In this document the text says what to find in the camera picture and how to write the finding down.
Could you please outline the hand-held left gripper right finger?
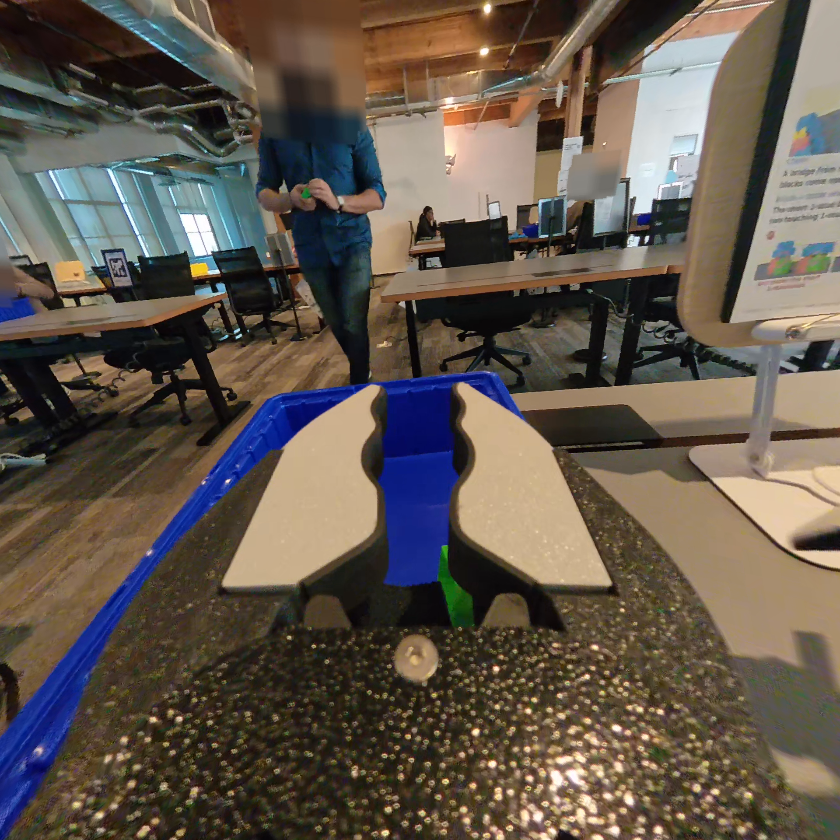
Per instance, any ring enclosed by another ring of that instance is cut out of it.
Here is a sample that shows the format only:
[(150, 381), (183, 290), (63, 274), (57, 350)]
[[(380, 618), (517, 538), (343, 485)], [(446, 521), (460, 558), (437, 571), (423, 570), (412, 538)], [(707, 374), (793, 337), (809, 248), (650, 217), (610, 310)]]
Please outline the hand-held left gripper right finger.
[(607, 594), (613, 578), (553, 447), (467, 383), (450, 408), (453, 580), (477, 624), (562, 627), (557, 595)]

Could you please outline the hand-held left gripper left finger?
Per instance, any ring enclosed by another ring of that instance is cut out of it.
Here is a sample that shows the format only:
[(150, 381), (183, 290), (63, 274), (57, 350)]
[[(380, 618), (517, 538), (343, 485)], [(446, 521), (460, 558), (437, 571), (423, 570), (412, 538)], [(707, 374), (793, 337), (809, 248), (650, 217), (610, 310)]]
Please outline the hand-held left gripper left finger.
[(369, 384), (283, 447), (222, 578), (232, 595), (280, 595), (309, 627), (366, 623), (389, 571), (380, 484), (387, 394)]

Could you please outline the green two-stud toy block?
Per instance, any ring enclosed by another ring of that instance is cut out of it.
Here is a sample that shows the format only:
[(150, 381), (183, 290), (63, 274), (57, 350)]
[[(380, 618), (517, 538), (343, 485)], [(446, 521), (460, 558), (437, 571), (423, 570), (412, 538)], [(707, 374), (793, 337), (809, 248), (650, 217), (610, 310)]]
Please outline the green two-stud toy block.
[(475, 604), (472, 595), (455, 580), (449, 565), (449, 545), (440, 548), (437, 565), (437, 583), (440, 584), (450, 624), (453, 627), (475, 625)]

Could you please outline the blue plastic bin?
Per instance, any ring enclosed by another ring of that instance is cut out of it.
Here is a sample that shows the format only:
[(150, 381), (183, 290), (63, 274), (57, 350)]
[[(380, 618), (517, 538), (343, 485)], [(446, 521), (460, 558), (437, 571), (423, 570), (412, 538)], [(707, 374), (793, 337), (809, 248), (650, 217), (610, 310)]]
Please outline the blue plastic bin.
[[(520, 414), (497, 374), (447, 374), (385, 383), (389, 420), (382, 485), (392, 548), (386, 578), (390, 584), (425, 584), (437, 574), (456, 481), (450, 391), (460, 381)], [(279, 453), (315, 417), (352, 394), (352, 385), (342, 385), (269, 397), (145, 554), (132, 555), (132, 568), (122, 574), (119, 587), (2, 734), (2, 838), (12, 834), (57, 760), (92, 673), (147, 578), (189, 530), (265, 457)]]

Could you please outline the wooden top office desk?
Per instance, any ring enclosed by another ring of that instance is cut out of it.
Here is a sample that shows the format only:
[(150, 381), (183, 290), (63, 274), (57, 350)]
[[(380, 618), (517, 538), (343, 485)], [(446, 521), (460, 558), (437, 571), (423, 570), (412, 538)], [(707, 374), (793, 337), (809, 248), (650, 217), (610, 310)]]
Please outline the wooden top office desk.
[(102, 350), (109, 340), (122, 338), (132, 343), (162, 324), (182, 327), (199, 380), (216, 415), (216, 424), (197, 438), (197, 445), (209, 445), (249, 405), (249, 401), (229, 401), (225, 397), (196, 325), (200, 315), (226, 298), (226, 293), (203, 293), (69, 307), (9, 320), (2, 323), (2, 360), (32, 358), (40, 351), (60, 355), (69, 353), (69, 350), (60, 350), (57, 341), (36, 344), (37, 338), (82, 335), (96, 350)]
[(405, 270), (393, 275), (382, 301), (405, 303), (412, 375), (423, 375), (415, 318), (415, 300), (492, 294), (512, 290), (569, 287), (630, 280), (632, 297), (645, 294), (653, 277), (682, 271), (687, 244), (665, 244), (536, 257), (470, 267)]

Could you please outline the white ledge bar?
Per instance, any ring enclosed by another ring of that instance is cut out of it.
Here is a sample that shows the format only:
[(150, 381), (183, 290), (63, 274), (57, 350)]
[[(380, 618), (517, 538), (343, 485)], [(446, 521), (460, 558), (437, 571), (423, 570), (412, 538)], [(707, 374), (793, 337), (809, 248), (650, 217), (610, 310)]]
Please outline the white ledge bar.
[(763, 320), (752, 337), (763, 344), (837, 341), (839, 313)]

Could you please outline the silver ceiling pipe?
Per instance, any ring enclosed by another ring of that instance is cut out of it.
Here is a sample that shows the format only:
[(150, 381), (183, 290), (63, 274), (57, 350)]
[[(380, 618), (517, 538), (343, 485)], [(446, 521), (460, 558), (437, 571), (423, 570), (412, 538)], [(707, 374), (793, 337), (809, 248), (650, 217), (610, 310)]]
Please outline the silver ceiling pipe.
[(550, 87), (562, 75), (562, 70), (573, 61), (585, 47), (625, 8), (627, 1), (583, 1), (572, 27), (562, 35), (546, 60), (535, 68), (523, 84), (526, 88)]

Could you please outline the silver ceiling air duct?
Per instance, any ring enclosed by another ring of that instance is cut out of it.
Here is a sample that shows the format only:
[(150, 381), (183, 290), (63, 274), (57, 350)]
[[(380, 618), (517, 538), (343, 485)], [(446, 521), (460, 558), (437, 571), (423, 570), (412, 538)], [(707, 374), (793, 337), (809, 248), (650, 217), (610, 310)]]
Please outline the silver ceiling air duct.
[(136, 88), (157, 100), (136, 120), (180, 137), (199, 151), (226, 158), (255, 143), (256, 78), (252, 63), (216, 28), (209, 1), (87, 1), (162, 55), (203, 78), (182, 88), (156, 81)]

